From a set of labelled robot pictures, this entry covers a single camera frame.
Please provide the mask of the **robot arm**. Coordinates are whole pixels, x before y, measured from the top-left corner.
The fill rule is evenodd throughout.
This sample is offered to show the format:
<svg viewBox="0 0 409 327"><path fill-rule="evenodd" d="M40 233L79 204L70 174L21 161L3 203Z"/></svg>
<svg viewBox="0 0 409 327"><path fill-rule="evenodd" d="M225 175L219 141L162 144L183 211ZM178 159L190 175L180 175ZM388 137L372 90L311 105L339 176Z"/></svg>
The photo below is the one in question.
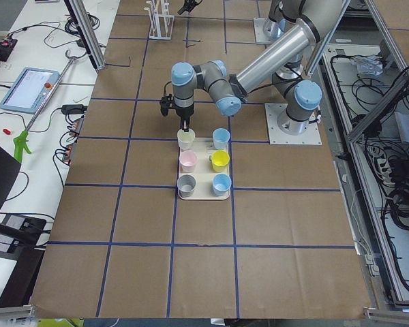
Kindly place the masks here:
<svg viewBox="0 0 409 327"><path fill-rule="evenodd" d="M162 115L175 109L181 129L188 131L196 89L206 91L222 115L235 115L255 87L281 67L296 62L305 48L321 42L337 23L341 10L341 1L272 1L266 26L276 29L284 21L283 34L237 74L228 75L220 60L200 65L175 63L171 69L173 93L161 100Z"/></svg>

